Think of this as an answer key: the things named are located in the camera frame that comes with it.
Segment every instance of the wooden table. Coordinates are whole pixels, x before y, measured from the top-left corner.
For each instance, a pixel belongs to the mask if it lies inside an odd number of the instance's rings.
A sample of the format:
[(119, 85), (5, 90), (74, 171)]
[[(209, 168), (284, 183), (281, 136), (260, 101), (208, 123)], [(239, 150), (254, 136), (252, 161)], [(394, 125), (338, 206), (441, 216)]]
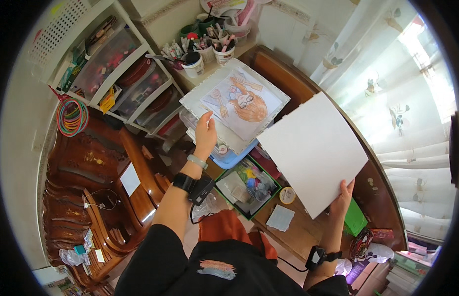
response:
[[(292, 110), (310, 99), (314, 94), (323, 91), (305, 74), (301, 73), (290, 63), (281, 61), (278, 56), (265, 46), (255, 46), (239, 59), (291, 97), (289, 103), (276, 116), (274, 121), (278, 121), (283, 115), (292, 112)], [(393, 239), (375, 239), (373, 242), (382, 243), (394, 251), (406, 250), (407, 237), (404, 223), (387, 176), (362, 134), (357, 130), (344, 111), (333, 100), (332, 102), (351, 126), (352, 131), (368, 156), (368, 162), (356, 177), (355, 188), (353, 190), (353, 197), (368, 220), (367, 227), (392, 229), (394, 233)], [(215, 179), (222, 171), (220, 167), (209, 160), (206, 174)], [(289, 186), (287, 183), (284, 184), (283, 181), (280, 181), (280, 184), (282, 187)], [(281, 232), (265, 224), (269, 219), (271, 210), (277, 204), (283, 205), (295, 212), (286, 232)], [(325, 225), (327, 224), (327, 218), (325, 213), (321, 213), (313, 220), (305, 212), (305, 208), (298, 198), (292, 204), (286, 205), (282, 204), (279, 196), (276, 195), (257, 213), (252, 221), (287, 251), (305, 262), (309, 256), (311, 247), (320, 241)], [(348, 257), (347, 251), (353, 239), (353, 236), (343, 234), (341, 251), (343, 251), (344, 258)]]

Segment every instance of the sheer curtain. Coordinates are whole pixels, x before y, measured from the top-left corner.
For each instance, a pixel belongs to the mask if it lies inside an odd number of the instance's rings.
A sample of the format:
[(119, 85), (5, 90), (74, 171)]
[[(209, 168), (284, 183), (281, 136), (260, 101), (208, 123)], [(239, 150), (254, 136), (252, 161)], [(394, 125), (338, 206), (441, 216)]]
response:
[(456, 193), (448, 162), (455, 96), (416, 10), (406, 0), (361, 0), (310, 78), (373, 148), (406, 229), (443, 239)]

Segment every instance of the black shirt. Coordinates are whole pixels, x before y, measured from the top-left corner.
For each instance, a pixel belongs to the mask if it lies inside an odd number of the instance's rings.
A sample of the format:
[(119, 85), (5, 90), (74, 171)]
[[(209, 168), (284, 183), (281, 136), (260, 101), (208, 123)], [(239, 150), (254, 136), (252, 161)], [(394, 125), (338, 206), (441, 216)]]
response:
[(155, 224), (120, 276), (114, 295), (347, 296), (348, 288), (346, 278), (337, 275), (305, 292), (255, 246), (238, 240), (200, 241), (187, 259), (178, 236)]

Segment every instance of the black sleeve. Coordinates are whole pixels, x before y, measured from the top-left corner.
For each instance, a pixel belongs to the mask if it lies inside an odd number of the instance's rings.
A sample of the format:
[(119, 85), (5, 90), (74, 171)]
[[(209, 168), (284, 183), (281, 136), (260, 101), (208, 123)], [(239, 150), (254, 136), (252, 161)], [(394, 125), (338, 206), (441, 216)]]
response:
[(341, 274), (316, 283), (307, 292), (310, 296), (349, 296), (346, 277)]
[(188, 259), (177, 234), (152, 225), (119, 278), (114, 295), (161, 295), (182, 275)]

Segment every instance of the cartoon girl drawing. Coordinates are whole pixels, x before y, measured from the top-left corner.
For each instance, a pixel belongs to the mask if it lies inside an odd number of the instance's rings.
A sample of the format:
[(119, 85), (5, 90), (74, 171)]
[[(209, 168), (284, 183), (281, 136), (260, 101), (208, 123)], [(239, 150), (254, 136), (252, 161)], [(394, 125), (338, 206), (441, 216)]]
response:
[(229, 116), (226, 103), (233, 104), (234, 111), (244, 121), (248, 122), (262, 122), (267, 118), (267, 106), (264, 100), (256, 95), (254, 92), (248, 91), (245, 85), (250, 88), (261, 91), (262, 85), (249, 83), (244, 78), (244, 74), (239, 73), (234, 77), (230, 77), (232, 85), (228, 91), (228, 97), (224, 98), (221, 95), (219, 89), (215, 89), (210, 93), (210, 96), (214, 99), (213, 102), (209, 102), (220, 108), (220, 115), (222, 118)]

